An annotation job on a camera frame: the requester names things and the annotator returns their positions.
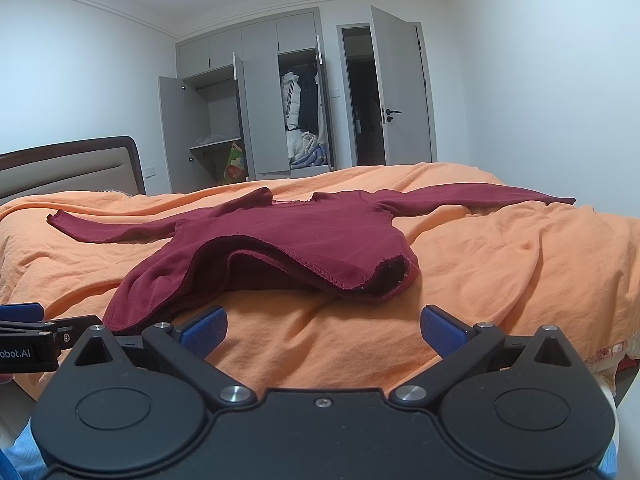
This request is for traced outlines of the dark red long-sleeve sweater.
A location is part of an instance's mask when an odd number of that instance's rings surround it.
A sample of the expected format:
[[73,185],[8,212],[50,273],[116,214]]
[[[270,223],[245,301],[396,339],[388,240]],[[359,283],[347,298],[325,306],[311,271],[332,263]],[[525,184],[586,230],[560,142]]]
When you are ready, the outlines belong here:
[[103,322],[132,334],[227,290],[312,288],[334,296],[382,301],[419,275],[418,258],[398,217],[441,206],[495,209],[554,196],[491,183],[451,183],[395,190],[316,193],[278,202],[258,188],[215,207],[138,224],[108,224],[59,210],[50,226],[81,243],[164,246],[131,269],[108,304]]

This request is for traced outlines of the pile of white clothes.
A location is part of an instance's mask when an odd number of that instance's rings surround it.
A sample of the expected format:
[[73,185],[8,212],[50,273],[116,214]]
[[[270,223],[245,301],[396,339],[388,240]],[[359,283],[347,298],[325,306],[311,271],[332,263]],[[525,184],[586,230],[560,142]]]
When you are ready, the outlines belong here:
[[290,162],[298,162],[309,155],[318,145],[318,136],[300,129],[285,131],[286,147]]

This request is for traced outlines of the orange bed cover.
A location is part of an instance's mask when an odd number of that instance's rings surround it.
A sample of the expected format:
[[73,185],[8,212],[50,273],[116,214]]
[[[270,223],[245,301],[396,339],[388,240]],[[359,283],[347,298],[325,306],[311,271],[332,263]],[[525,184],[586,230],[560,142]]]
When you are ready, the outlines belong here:
[[[154,244],[90,247],[48,225],[58,210],[134,223],[215,206],[245,182],[190,194],[112,191],[26,196],[1,208],[1,299],[36,302],[50,318],[102,315],[124,275]],[[400,218],[421,276],[382,304],[308,290],[229,292],[226,339],[209,362],[256,391],[393,389],[437,362],[422,339],[427,304],[513,335],[559,326],[593,373],[639,354],[639,222],[588,206],[525,203],[491,212],[457,206]]]

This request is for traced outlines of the brown padded bed headboard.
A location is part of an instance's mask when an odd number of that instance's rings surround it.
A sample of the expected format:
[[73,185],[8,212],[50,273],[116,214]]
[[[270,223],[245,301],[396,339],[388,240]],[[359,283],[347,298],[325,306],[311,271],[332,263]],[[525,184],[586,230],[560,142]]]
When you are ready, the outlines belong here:
[[2,203],[66,191],[145,194],[134,139],[108,136],[25,148],[1,155]]

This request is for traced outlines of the colourful green red bag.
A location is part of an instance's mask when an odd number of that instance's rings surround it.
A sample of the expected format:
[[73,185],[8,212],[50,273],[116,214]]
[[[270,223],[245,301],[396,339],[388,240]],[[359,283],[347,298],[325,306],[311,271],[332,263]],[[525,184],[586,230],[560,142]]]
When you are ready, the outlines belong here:
[[244,182],[247,178],[246,162],[242,146],[234,141],[231,143],[229,156],[224,167],[222,182],[232,184]]

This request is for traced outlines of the blue striped folded cloth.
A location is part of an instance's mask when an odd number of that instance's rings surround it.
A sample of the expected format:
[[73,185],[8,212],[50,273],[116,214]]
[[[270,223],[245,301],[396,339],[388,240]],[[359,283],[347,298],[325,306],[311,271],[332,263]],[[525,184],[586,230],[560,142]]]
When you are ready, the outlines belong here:
[[291,169],[303,169],[308,167],[326,166],[328,164],[328,151],[326,144],[318,144],[311,151],[299,158],[290,159]]

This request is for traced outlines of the grey room door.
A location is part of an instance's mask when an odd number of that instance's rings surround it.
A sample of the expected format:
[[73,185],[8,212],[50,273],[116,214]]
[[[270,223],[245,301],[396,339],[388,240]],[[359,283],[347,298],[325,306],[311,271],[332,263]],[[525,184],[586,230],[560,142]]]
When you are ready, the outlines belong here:
[[431,162],[432,125],[419,29],[374,6],[371,38],[385,161],[389,165]]

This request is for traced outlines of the grey built-in wardrobe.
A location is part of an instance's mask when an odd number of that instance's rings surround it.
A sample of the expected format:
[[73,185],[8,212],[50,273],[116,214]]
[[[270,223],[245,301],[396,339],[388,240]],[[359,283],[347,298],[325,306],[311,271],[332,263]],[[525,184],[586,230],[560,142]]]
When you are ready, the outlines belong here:
[[[246,180],[309,177],[334,169],[318,9],[272,14],[196,36],[177,44],[176,62],[177,75],[158,81],[172,192],[224,183],[234,141],[244,151]],[[326,144],[329,163],[291,169],[281,77],[307,64],[317,67],[317,136],[318,144]]]

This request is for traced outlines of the dark hanging garment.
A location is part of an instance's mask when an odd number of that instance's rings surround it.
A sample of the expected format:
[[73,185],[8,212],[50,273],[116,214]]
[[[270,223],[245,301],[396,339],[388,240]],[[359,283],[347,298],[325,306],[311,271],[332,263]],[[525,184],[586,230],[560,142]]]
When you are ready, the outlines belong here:
[[298,76],[297,84],[300,88],[299,128],[312,134],[318,134],[317,67],[314,64],[298,66],[294,73]]

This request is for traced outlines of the white wall socket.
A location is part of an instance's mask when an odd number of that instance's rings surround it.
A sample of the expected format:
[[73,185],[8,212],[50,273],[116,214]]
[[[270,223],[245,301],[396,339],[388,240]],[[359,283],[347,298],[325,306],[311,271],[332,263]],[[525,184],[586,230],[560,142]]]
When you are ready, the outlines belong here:
[[154,177],[156,175],[156,170],[155,170],[154,166],[145,167],[143,169],[143,172],[144,172],[144,176],[147,179],[152,178],[152,177]]

